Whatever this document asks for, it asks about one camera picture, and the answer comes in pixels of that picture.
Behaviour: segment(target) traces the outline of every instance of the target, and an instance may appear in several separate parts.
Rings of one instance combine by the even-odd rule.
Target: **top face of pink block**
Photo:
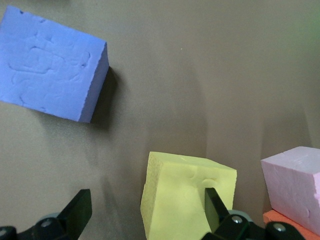
[[[262,161],[306,174],[320,173],[320,149],[312,147],[299,146]]]

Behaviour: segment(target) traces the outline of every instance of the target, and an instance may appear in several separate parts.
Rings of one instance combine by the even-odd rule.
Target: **screw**
[[[242,223],[242,218],[239,216],[233,216],[231,218],[236,224],[241,224]]]
[[[48,227],[51,223],[52,221],[50,219],[46,219],[41,223],[41,227],[43,228]]]
[[[5,228],[2,228],[2,229],[0,230],[0,237],[6,235],[6,233],[7,233],[7,230],[6,230]]]
[[[275,224],[273,224],[273,227],[279,232],[285,232],[286,231],[285,226],[283,226],[281,223],[275,223]]]

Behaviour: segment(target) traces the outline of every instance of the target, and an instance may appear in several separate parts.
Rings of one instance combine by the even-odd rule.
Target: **gray surface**
[[[113,70],[92,124],[0,103],[0,226],[25,230],[90,188],[81,239],[145,239],[149,151],[236,168],[234,208],[262,226],[260,159],[320,148],[317,0],[7,4],[107,40]]]

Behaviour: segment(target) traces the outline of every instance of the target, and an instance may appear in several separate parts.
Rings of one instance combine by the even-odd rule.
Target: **foam block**
[[[261,163],[272,208],[320,235],[320,149],[300,146]]]
[[[305,240],[320,240],[320,236],[314,234],[313,232],[309,231],[308,229],[304,228],[300,224],[292,221],[291,219],[287,218],[286,216],[280,214],[275,210],[268,211],[263,214],[263,221],[264,224],[269,222],[283,222],[294,226],[305,238]]]
[[[107,43],[8,6],[0,26],[0,100],[90,122],[109,69]]]
[[[237,171],[205,158],[150,152],[141,214],[148,240],[195,240],[210,232],[205,188],[232,209]]]

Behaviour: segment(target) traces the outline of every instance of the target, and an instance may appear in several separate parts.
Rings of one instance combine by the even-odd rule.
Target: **dent on blue block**
[[[108,69],[106,41],[7,7],[0,26],[0,101],[89,123]]]

